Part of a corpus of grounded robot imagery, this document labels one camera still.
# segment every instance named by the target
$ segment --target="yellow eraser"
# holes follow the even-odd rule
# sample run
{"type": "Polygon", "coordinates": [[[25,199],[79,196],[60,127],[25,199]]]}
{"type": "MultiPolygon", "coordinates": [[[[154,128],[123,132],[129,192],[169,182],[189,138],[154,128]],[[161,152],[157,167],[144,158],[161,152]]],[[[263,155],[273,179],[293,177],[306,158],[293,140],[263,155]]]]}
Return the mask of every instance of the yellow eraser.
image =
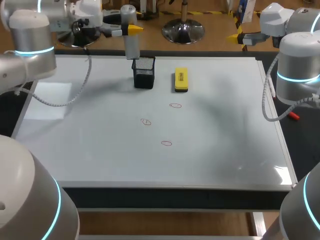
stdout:
{"type": "Polygon", "coordinates": [[[176,92],[188,92],[188,69],[186,67],[175,69],[174,90],[176,92]]]}

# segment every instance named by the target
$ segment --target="white table surface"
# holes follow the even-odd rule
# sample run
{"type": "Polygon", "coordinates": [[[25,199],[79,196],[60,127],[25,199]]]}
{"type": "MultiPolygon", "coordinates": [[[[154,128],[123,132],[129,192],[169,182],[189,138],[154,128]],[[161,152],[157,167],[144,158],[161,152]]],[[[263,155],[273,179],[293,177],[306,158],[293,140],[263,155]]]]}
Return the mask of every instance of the white table surface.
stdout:
{"type": "MultiPolygon", "coordinates": [[[[35,93],[64,103],[78,92],[88,62],[56,58],[55,76],[35,93]]],[[[62,187],[288,190],[297,181],[280,124],[262,115],[261,62],[157,57],[152,90],[133,87],[131,65],[123,57],[93,56],[86,89],[73,105],[35,99],[26,105],[16,139],[62,187]],[[188,68],[186,93],[173,91],[177,67],[188,68]]],[[[275,116],[268,97],[267,114],[275,116]]]]}

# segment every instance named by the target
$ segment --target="red marker mark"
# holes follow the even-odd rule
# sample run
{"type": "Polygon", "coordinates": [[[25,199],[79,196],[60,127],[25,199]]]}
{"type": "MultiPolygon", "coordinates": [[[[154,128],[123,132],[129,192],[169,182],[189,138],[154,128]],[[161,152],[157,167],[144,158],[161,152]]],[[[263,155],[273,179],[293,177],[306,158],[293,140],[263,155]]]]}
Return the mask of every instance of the red marker mark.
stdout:
{"type": "Polygon", "coordinates": [[[164,145],[164,146],[170,147],[172,145],[172,142],[170,142],[170,141],[162,141],[161,144],[164,145]]]}
{"type": "Polygon", "coordinates": [[[173,108],[175,108],[175,109],[179,109],[179,108],[182,107],[182,105],[179,104],[179,103],[171,103],[171,104],[170,104],[170,107],[173,107],[173,108]]]}
{"type": "Polygon", "coordinates": [[[148,119],[141,118],[141,122],[146,126],[151,125],[151,122],[148,119]]]}

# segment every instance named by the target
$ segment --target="black mesh pen holder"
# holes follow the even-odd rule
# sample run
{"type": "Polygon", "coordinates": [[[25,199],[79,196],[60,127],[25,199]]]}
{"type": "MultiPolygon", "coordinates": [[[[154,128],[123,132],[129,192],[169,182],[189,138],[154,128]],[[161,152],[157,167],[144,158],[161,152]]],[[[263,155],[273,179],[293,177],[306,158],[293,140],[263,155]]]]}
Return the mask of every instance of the black mesh pen holder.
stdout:
{"type": "Polygon", "coordinates": [[[132,63],[134,87],[152,89],[155,82],[155,57],[140,57],[132,63]]]}

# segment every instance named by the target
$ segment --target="chrome stand base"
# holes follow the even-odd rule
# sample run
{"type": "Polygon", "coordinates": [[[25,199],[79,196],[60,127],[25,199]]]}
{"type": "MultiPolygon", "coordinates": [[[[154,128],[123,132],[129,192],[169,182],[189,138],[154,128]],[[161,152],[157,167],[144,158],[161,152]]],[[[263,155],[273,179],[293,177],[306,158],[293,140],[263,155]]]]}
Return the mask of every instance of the chrome stand base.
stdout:
{"type": "Polygon", "coordinates": [[[201,23],[191,19],[187,19],[186,22],[182,22],[181,19],[175,19],[164,25],[162,34],[170,42],[192,44],[204,37],[205,28],[201,23]]]}
{"type": "Polygon", "coordinates": [[[86,47],[100,38],[101,33],[96,28],[82,28],[79,32],[61,31],[57,33],[59,43],[67,47],[86,47]]]}

